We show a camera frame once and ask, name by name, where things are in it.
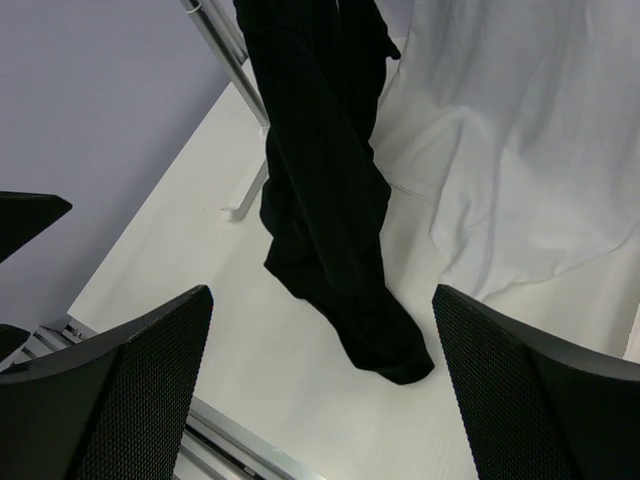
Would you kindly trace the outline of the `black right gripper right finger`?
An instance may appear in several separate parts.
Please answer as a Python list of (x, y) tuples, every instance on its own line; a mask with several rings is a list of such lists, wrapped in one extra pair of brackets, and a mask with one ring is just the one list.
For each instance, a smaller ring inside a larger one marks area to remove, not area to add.
[(636, 479), (639, 366), (440, 284), (439, 339), (481, 479)]

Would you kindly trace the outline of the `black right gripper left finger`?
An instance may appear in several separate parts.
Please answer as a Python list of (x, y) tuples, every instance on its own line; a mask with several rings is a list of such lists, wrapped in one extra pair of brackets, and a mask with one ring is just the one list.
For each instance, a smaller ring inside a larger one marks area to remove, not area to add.
[(1, 374), (4, 479), (170, 479), (209, 333), (198, 285)]

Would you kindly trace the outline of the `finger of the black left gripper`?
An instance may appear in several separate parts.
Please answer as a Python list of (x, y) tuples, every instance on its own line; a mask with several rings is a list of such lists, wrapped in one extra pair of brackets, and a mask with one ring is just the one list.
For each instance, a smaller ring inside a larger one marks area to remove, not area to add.
[(0, 360), (18, 351), (31, 337), (31, 332), (16, 326), (0, 325)]
[(1, 261), (13, 255), (72, 209), (54, 194), (1, 192)]

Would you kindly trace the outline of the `white t shirt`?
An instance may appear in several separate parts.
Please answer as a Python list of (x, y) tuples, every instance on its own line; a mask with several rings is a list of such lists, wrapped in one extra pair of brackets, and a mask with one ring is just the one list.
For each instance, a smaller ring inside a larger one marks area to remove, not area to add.
[(637, 2), (416, 2), (375, 143), (430, 283), (638, 360)]

